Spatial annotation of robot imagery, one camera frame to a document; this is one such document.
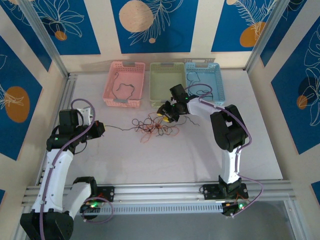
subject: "basket handle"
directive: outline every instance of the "basket handle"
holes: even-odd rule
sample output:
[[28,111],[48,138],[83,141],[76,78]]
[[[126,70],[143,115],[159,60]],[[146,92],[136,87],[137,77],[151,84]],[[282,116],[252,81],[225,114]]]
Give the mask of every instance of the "basket handle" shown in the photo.
[[127,99],[116,98],[116,99],[113,99],[113,101],[116,102],[116,103],[122,103],[122,104],[127,104],[128,103]]
[[214,63],[215,58],[186,58],[184,63],[195,63],[196,68],[207,68],[209,63]]
[[173,68],[175,66],[173,62],[161,62],[160,65],[162,68]]
[[135,68],[136,63],[134,61],[124,61],[124,62],[122,62],[122,66],[124,66],[126,68]]

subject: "cable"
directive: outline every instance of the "cable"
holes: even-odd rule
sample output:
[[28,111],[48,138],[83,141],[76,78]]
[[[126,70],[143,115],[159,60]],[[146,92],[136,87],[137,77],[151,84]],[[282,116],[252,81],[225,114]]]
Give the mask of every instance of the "cable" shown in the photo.
[[[189,77],[188,77],[190,73],[195,73],[196,76],[197,76],[197,78],[198,78],[198,81],[190,80]],[[195,86],[196,83],[200,83],[200,82],[201,82],[200,77],[199,77],[199,75],[198,75],[198,73],[197,73],[196,71],[190,71],[190,72],[188,72],[187,75],[186,75],[186,79],[190,82],[189,87]],[[207,94],[207,93],[208,93],[208,95],[211,94],[211,96],[208,96],[208,95],[207,95],[207,96],[203,96],[203,98],[204,98],[204,97],[210,97],[210,98],[211,98],[211,101],[213,101],[213,100],[214,100],[214,95],[213,95],[213,93],[212,93],[212,88],[211,88],[211,86],[209,86],[208,84],[202,84],[202,85],[203,85],[203,86],[206,86],[206,87],[209,87],[209,88],[211,89],[211,91],[208,91],[208,90],[198,90],[198,91],[196,91],[196,95],[201,96],[201,95],[204,95],[204,94]],[[195,95],[195,94],[193,94],[193,93],[190,91],[190,88],[189,88],[189,87],[186,88],[186,89],[188,89],[188,94],[189,94],[190,96],[191,96],[191,95]]]
[[74,155],[82,153],[86,149],[87,144],[88,144],[88,142],[86,141],[84,148],[81,151],[76,152]]
[[184,122],[169,126],[166,124],[161,124],[164,116],[152,117],[151,114],[155,114],[155,112],[149,113],[148,117],[146,119],[144,119],[143,121],[141,121],[137,118],[132,119],[131,123],[134,125],[134,127],[131,127],[128,129],[122,129],[120,127],[112,126],[112,125],[105,125],[105,127],[115,128],[115,129],[119,129],[121,131],[130,131],[130,130],[135,130],[136,132],[141,131],[142,133],[144,133],[144,136],[141,138],[140,142],[146,143],[150,140],[150,138],[154,132],[157,133],[156,137],[163,136],[163,135],[176,136],[180,131],[177,126],[185,124],[187,122],[187,120],[189,120],[194,125],[199,126],[199,124],[193,122],[190,119],[190,117],[188,117],[188,116],[184,116],[185,117]]
[[[58,151],[58,153],[56,154],[56,156],[54,157],[54,159],[52,161],[52,166],[53,167],[55,166],[56,162],[58,161],[58,158],[59,158],[60,154],[63,152],[63,150],[66,147],[68,147],[71,143],[73,143],[75,140],[77,140],[77,139],[81,138],[83,135],[85,135],[95,123],[96,111],[95,111],[94,106],[88,100],[85,100],[83,98],[75,99],[75,100],[73,100],[71,102],[71,108],[74,109],[73,105],[74,105],[75,102],[78,102],[78,101],[83,101],[83,102],[87,103],[91,107],[92,115],[93,115],[91,124],[82,133],[80,133],[78,136],[75,136],[74,138],[72,138],[65,145],[63,145],[62,148],[60,148],[60,150]],[[52,175],[52,172],[53,172],[53,169],[54,169],[53,167],[51,167],[49,172],[48,172],[48,175],[47,175],[47,178],[46,178],[46,181],[45,181],[45,184],[44,184],[42,199],[41,199],[42,200],[42,204],[40,206],[40,216],[39,216],[39,227],[40,227],[41,240],[46,240],[45,239],[45,232],[44,232],[44,209],[45,209],[45,201],[46,201],[46,197],[47,197],[47,191],[48,191],[48,187],[49,187],[49,182],[50,182],[50,178],[51,178],[51,175]]]
[[[112,92],[112,94],[115,96],[115,99],[119,99],[119,98],[115,95],[115,93],[114,93],[114,86],[115,86],[116,79],[119,77],[119,72],[116,72],[114,75],[116,75],[116,77],[115,77],[115,79],[113,80],[113,86],[112,86],[112,88],[111,88],[111,92]],[[130,96],[128,96],[128,97],[125,99],[125,101],[128,101],[128,100],[138,101],[138,100],[141,100],[141,99],[142,99],[142,98],[140,98],[140,99],[129,99],[129,98],[132,97],[132,95],[134,94],[134,91],[136,90],[135,86],[133,86],[132,84],[120,83],[118,89],[115,90],[115,91],[119,91],[119,89],[121,88],[122,85],[125,85],[126,87],[131,87],[131,88],[132,88],[132,92],[131,92]]]
[[210,85],[204,84],[204,83],[192,84],[192,85],[186,87],[184,90],[187,90],[187,89],[192,88],[192,87],[194,87],[194,86],[207,86],[208,88],[210,88],[210,91],[208,91],[208,92],[206,92],[205,94],[199,96],[199,101],[200,101],[200,99],[203,99],[205,96],[208,96],[208,95],[210,95],[210,94],[213,92],[212,87],[211,87]]
[[[208,86],[210,87],[209,85],[207,84],[203,84],[203,83],[197,83],[197,84],[194,84],[194,85],[190,85],[189,87],[187,87],[186,89],[188,88],[191,88],[193,86],[196,86],[196,85],[205,85],[205,86]],[[245,176],[242,176],[239,174],[239,169],[238,169],[238,161],[239,161],[239,156],[241,154],[241,150],[248,147],[251,143],[252,143],[252,137],[248,131],[248,129],[246,128],[246,126],[242,123],[242,121],[240,121],[239,118],[237,118],[235,115],[233,115],[231,112],[229,112],[228,110],[224,109],[224,108],[221,108],[221,107],[218,107],[218,106],[215,106],[214,104],[210,103],[210,102],[207,102],[207,101],[203,101],[201,100],[203,97],[207,96],[208,93],[205,93],[201,96],[199,96],[199,102],[202,103],[202,104],[205,104],[207,106],[211,106],[213,107],[214,109],[217,109],[217,110],[220,110],[220,111],[223,111],[225,112],[226,114],[228,114],[230,117],[232,117],[242,128],[243,130],[245,131],[245,133],[247,134],[248,138],[249,138],[249,142],[240,146],[237,150],[236,150],[236,154],[235,154],[235,174],[239,177],[239,178],[242,178],[242,179],[246,179],[246,180],[249,180],[251,182],[254,182],[254,183],[257,183],[261,186],[261,191],[260,193],[251,201],[249,202],[249,204],[241,209],[240,211],[238,211],[236,214],[234,214],[232,217],[234,218],[236,215],[238,215],[239,213],[242,213],[242,211],[244,211],[245,209],[247,209],[249,206],[251,206],[254,202],[256,202],[258,200],[258,198],[261,196],[261,194],[264,192],[264,186],[261,182],[259,182],[258,180],[254,180],[252,178],[249,178],[249,177],[245,177]]]
[[103,221],[91,221],[91,220],[85,219],[85,211],[87,211],[88,209],[91,209],[89,207],[89,208],[87,208],[86,210],[84,210],[82,212],[81,216],[83,218],[83,221],[85,221],[86,223],[89,223],[89,224],[105,224],[105,223],[109,222],[113,218],[113,216],[115,214],[115,209],[114,209],[114,206],[112,205],[112,203],[110,201],[108,201],[106,198],[99,197],[99,196],[89,197],[84,202],[92,201],[92,200],[101,200],[101,201],[104,201],[105,203],[108,203],[110,205],[110,207],[111,207],[111,215],[106,220],[103,220]]

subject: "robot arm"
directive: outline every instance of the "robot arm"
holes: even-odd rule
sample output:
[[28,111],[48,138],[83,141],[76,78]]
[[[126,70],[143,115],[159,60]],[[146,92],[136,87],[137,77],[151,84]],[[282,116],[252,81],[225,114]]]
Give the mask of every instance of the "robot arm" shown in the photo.
[[[30,239],[40,240],[40,212],[43,208],[43,230],[46,240],[69,240],[73,232],[74,218],[84,201],[97,195],[94,177],[78,177],[69,194],[63,198],[69,166],[74,158],[76,147],[87,140],[99,138],[105,127],[95,121],[91,128],[80,138],[70,143],[53,161],[62,147],[71,139],[83,133],[91,125],[90,108],[67,109],[59,112],[59,126],[46,142],[46,167],[40,191],[30,213],[21,216],[20,224]],[[43,194],[46,188],[45,201]]]
[[170,89],[171,102],[167,101],[157,113],[164,116],[164,120],[177,122],[180,115],[192,114],[211,122],[214,139],[222,149],[222,172],[219,176],[219,198],[233,199],[237,192],[245,187],[238,176],[240,164],[239,147],[245,144],[247,134],[235,119],[226,112],[232,113],[242,123],[242,117],[234,105],[213,107],[212,103],[201,100],[197,95],[189,96],[181,84]]

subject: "tangled wire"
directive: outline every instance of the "tangled wire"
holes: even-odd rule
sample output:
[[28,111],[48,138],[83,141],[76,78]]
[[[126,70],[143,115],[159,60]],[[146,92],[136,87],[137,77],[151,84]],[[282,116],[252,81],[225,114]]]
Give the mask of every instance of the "tangled wire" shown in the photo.
[[136,132],[141,132],[143,133],[143,137],[141,138],[140,142],[141,143],[146,143],[150,140],[152,135],[155,135],[156,137],[158,136],[176,136],[179,133],[179,128],[177,126],[181,126],[183,124],[185,124],[187,122],[187,120],[189,120],[191,123],[193,123],[194,125],[198,125],[197,123],[194,123],[190,117],[188,116],[184,116],[185,120],[182,123],[177,123],[174,125],[166,125],[166,124],[162,124],[163,118],[164,116],[153,116],[156,113],[149,113],[148,117],[141,121],[137,118],[132,119],[132,124],[134,125],[134,127],[128,128],[128,129],[122,129],[120,127],[117,126],[111,126],[111,125],[105,125],[105,127],[110,127],[110,128],[115,128],[115,129],[119,129],[121,131],[130,131],[130,130],[135,130]]

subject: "white leaf drawing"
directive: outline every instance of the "white leaf drawing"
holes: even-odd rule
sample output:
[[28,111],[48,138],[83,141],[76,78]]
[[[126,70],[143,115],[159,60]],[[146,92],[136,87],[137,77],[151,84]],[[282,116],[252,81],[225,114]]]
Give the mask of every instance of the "white leaf drawing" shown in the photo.
[[150,39],[156,40],[167,27],[170,27],[170,15],[176,11],[184,0],[145,0],[145,3],[151,10],[153,15],[152,25],[141,32],[131,32],[129,39],[132,39],[130,46],[138,43],[139,41],[146,42]]
[[[5,66],[6,55],[0,54],[0,70]],[[19,106],[23,106],[22,100],[24,97],[14,97],[8,94],[0,84],[0,110],[3,109],[6,105],[10,106],[10,104],[17,104]]]
[[9,0],[1,0],[3,2],[3,4],[6,6],[7,9],[10,10],[10,12],[12,13],[12,15],[22,21],[25,25],[30,26],[28,20],[26,19],[25,15],[22,13],[20,7],[17,4],[12,3]]
[[256,0],[237,0],[234,5],[238,8],[240,17],[246,21],[249,27],[253,27],[255,39],[257,40],[261,33],[262,22],[270,15],[278,0],[266,0],[262,7],[258,8]]
[[[11,3],[9,0],[1,1],[5,3],[5,6],[15,18],[30,26],[18,5]],[[64,34],[70,33],[77,35],[79,38],[82,37],[83,33],[77,24],[82,23],[85,16],[69,10],[69,0],[34,0],[31,1],[31,4],[42,23],[45,26],[49,26],[49,30],[53,31],[51,35],[54,35],[56,31],[60,31]]]
[[309,40],[304,56],[305,74],[308,77],[308,86],[302,93],[298,107],[310,107],[310,126],[320,123],[320,25]]
[[285,20],[288,20],[288,14],[289,12],[293,11],[293,12],[296,12],[298,11],[301,6],[302,6],[302,3],[304,2],[305,0],[291,0],[289,3],[288,3],[288,6],[286,7],[286,9],[284,10],[283,14],[282,14],[282,17],[285,19]]

